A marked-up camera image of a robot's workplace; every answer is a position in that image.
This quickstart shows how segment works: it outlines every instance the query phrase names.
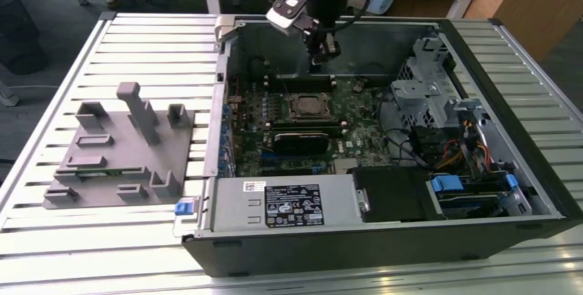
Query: gray plastic part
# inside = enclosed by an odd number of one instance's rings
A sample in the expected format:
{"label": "gray plastic part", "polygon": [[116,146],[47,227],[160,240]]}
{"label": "gray plastic part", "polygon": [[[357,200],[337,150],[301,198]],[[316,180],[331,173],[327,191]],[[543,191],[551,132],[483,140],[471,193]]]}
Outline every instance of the gray plastic part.
{"label": "gray plastic part", "polygon": [[117,98],[128,104],[131,119],[137,125],[144,135],[144,140],[149,146],[157,145],[160,138],[156,132],[157,118],[149,102],[143,102],[139,97],[139,84],[135,82],[121,82],[117,87]]}
{"label": "gray plastic part", "polygon": [[103,156],[69,157],[68,167],[105,167],[108,160]]}
{"label": "gray plastic part", "polygon": [[81,148],[113,145],[113,138],[111,135],[80,136],[75,144]]}
{"label": "gray plastic part", "polygon": [[181,128],[188,125],[188,114],[184,105],[168,105],[168,113],[165,114],[165,117],[168,118],[168,123],[172,128]]}
{"label": "gray plastic part", "polygon": [[103,109],[99,102],[84,102],[79,106],[79,110],[75,114],[79,123],[88,133],[103,133],[103,126],[99,119],[108,116],[108,112]]}
{"label": "gray plastic part", "polygon": [[53,203],[72,203],[77,200],[77,192],[71,187],[49,188],[44,192],[44,198]]}
{"label": "gray plastic part", "polygon": [[148,192],[141,184],[120,184],[116,193],[121,199],[128,201],[132,199],[145,199],[148,197]]}
{"label": "gray plastic part", "polygon": [[159,197],[179,195],[180,184],[173,177],[172,171],[168,171],[165,181],[163,181],[159,174],[153,172],[149,180],[149,187],[153,189],[153,192]]}
{"label": "gray plastic part", "polygon": [[[129,89],[129,99],[124,89]],[[121,87],[121,97],[132,105],[136,100],[139,103],[136,123],[128,112],[108,113],[95,102],[81,106],[81,120],[88,122],[79,127],[55,172],[45,208],[173,204],[181,197],[193,111],[181,104],[152,111],[136,89],[139,85],[132,83]],[[159,138],[156,145],[148,145],[141,127],[135,127],[145,122]]]}

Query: motherboard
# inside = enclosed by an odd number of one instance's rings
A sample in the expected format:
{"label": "motherboard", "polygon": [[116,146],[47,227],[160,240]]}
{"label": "motherboard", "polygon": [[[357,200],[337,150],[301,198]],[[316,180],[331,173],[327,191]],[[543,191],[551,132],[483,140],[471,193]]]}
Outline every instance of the motherboard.
{"label": "motherboard", "polygon": [[391,164],[381,87],[364,78],[265,77],[229,87],[237,177],[344,174]]}

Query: black cable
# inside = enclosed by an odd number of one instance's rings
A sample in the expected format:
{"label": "black cable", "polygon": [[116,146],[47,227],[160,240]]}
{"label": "black cable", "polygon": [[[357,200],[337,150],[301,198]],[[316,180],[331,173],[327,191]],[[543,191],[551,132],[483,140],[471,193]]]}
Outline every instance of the black cable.
{"label": "black cable", "polygon": [[343,24],[336,25],[335,27],[327,27],[327,28],[319,29],[317,32],[335,33],[335,32],[344,30],[347,27],[349,27],[352,24],[355,24],[355,22],[357,20],[360,20],[360,17],[364,16],[364,13],[365,13],[365,10],[368,9],[369,4],[371,4],[371,0],[365,0],[363,9],[359,11],[359,13],[356,13],[356,15],[348,21],[345,21]]}
{"label": "black cable", "polygon": [[431,166],[425,163],[425,161],[413,152],[405,149],[405,147],[401,146],[395,140],[392,140],[391,137],[387,137],[387,140],[392,145],[397,146],[397,148],[401,149],[407,155],[411,156],[412,160],[417,163],[420,167],[423,167],[424,169],[431,169]]}
{"label": "black cable", "polygon": [[403,145],[405,143],[411,143],[411,141],[407,139],[407,140],[403,140],[400,142],[400,146],[399,146],[399,158],[397,158],[396,165],[399,165],[403,160],[413,160],[412,158],[403,158]]}
{"label": "black cable", "polygon": [[0,158],[0,164],[15,164],[16,161],[15,160],[8,160],[5,158]]}

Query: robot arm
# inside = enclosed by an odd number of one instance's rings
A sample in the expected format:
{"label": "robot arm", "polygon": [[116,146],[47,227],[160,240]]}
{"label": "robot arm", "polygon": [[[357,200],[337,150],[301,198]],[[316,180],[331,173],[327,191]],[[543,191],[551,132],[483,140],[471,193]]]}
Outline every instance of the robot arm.
{"label": "robot arm", "polygon": [[312,65],[320,65],[340,54],[335,33],[345,29],[367,11],[371,2],[375,12],[389,7],[392,0],[365,0],[359,14],[345,23],[336,25],[348,0],[276,0],[267,19],[285,34],[299,29]]}

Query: floor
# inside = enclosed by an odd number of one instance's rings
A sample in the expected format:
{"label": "floor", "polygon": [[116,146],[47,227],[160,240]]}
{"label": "floor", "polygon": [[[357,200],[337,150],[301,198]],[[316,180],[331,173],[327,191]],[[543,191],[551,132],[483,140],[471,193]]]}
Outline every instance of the floor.
{"label": "floor", "polygon": [[[21,0],[41,32],[39,39],[49,56],[49,66],[35,74],[12,75],[0,66],[0,78],[9,87],[31,85],[57,86],[68,72],[79,50],[91,33],[101,11],[107,10],[104,0],[89,0],[80,6],[76,0]],[[271,5],[268,0],[244,0],[235,6],[224,0],[227,14],[260,14]],[[124,12],[207,13],[204,0],[151,0],[137,3],[123,0],[119,8]],[[556,46],[543,69],[583,109],[583,23],[579,23],[563,42]],[[20,97],[17,107],[0,107],[0,159],[15,160],[35,129],[56,91],[49,87],[17,88]],[[0,180],[5,178],[9,165],[0,164]]]}

